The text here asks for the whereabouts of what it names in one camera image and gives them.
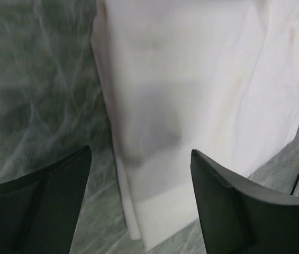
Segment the fabric fold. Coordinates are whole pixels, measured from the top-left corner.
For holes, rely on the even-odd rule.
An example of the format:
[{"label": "fabric fold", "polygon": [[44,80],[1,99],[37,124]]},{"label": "fabric fold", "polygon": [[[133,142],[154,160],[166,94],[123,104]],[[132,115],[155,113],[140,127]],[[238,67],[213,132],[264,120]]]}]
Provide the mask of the fabric fold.
[{"label": "fabric fold", "polygon": [[248,177],[299,125],[299,0],[98,0],[92,47],[132,239],[197,218],[190,154]]}]

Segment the marble countertop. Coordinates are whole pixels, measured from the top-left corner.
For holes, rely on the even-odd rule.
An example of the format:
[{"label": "marble countertop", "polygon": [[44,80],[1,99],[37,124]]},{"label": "marble countertop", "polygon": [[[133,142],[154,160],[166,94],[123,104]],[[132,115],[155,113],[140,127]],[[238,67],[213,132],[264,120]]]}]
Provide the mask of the marble countertop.
[{"label": "marble countertop", "polygon": [[[0,0],[0,183],[83,145],[93,152],[72,254],[141,254],[131,241],[115,174],[90,25],[95,0]],[[299,171],[296,139],[251,179],[289,193]],[[153,253],[205,253],[196,221]]]}]

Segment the white fabric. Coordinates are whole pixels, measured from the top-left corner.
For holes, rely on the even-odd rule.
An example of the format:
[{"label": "white fabric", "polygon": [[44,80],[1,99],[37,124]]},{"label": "white fabric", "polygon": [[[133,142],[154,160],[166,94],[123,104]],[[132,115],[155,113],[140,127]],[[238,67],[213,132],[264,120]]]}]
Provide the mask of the white fabric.
[{"label": "white fabric", "polygon": [[248,176],[299,124],[299,0],[98,0],[122,203],[149,250],[197,218],[190,155]]}]

